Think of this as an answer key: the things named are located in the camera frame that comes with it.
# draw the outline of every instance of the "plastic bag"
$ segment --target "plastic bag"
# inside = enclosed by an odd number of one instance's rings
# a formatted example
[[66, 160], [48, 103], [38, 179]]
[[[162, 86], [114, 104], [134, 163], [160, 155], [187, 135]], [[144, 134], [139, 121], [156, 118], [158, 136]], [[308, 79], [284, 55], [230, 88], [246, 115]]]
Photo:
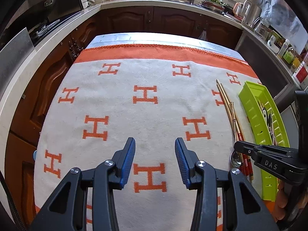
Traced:
[[202, 40], [202, 41], [207, 41], [208, 38], [206, 37], [206, 30], [203, 29], [201, 35], [198, 37], [199, 40]]

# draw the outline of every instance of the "table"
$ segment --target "table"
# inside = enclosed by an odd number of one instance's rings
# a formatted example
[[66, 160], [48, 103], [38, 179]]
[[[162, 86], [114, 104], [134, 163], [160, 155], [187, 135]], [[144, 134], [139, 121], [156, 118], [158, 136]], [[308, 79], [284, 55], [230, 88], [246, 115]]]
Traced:
[[[182, 184], [174, 141], [183, 137], [200, 159], [230, 169], [233, 135], [217, 78], [234, 101], [246, 140], [253, 142], [238, 93], [245, 80], [259, 80], [237, 52], [164, 34], [95, 37], [68, 71], [46, 116], [34, 169], [37, 208], [72, 167], [94, 168], [134, 137], [128, 184], [114, 192], [120, 230], [188, 230], [196, 192]], [[261, 193], [256, 167], [254, 175]], [[87, 204], [91, 230], [91, 191]]]

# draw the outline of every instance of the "wooden cabinet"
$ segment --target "wooden cabinet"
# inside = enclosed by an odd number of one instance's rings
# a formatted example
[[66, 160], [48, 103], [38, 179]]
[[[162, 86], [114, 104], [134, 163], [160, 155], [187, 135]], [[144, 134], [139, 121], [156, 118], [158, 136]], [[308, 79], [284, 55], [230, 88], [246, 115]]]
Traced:
[[153, 7], [135, 6], [103, 9], [99, 12], [104, 34], [152, 32]]
[[176, 8], [154, 7], [153, 32], [198, 38], [202, 15]]
[[98, 13], [101, 34], [154, 32], [198, 38], [206, 29], [209, 42], [235, 49], [242, 30], [192, 11], [167, 7], [120, 7]]
[[98, 15], [90, 17], [70, 33], [73, 42], [76, 42], [80, 48], [85, 49], [94, 37], [103, 34], [103, 26], [97, 18]]
[[51, 101], [73, 63], [67, 36], [48, 55], [27, 85], [15, 111], [10, 131], [37, 146]]
[[9, 133], [5, 152], [5, 180], [17, 211], [27, 227], [36, 215], [33, 190], [35, 150], [35, 146]]
[[235, 49], [242, 35], [241, 29], [216, 18], [204, 15], [202, 17], [202, 21], [205, 23], [207, 41]]

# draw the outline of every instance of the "green plastic tray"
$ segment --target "green plastic tray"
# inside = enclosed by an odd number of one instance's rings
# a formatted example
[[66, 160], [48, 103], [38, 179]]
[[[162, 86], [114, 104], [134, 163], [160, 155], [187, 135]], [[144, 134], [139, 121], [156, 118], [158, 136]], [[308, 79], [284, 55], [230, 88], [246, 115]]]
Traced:
[[[249, 119], [256, 144], [272, 144], [269, 130], [258, 104], [259, 100], [266, 108], [268, 114], [272, 112], [274, 133], [278, 145], [290, 147], [288, 136], [279, 111], [265, 86], [246, 81], [238, 97], [240, 98]], [[275, 201], [278, 186], [277, 178], [264, 170], [261, 170], [261, 176], [263, 200]]]

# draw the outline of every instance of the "stainless steel panel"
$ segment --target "stainless steel panel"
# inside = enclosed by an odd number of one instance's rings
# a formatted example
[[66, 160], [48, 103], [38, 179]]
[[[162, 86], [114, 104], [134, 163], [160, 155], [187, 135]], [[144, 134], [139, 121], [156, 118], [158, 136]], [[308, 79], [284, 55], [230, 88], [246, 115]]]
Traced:
[[24, 28], [0, 51], [0, 98], [20, 65], [33, 50], [28, 31]]
[[294, 101], [295, 90], [300, 90], [292, 78], [290, 69], [249, 30], [243, 30], [235, 50], [267, 87], [279, 112], [285, 110]]

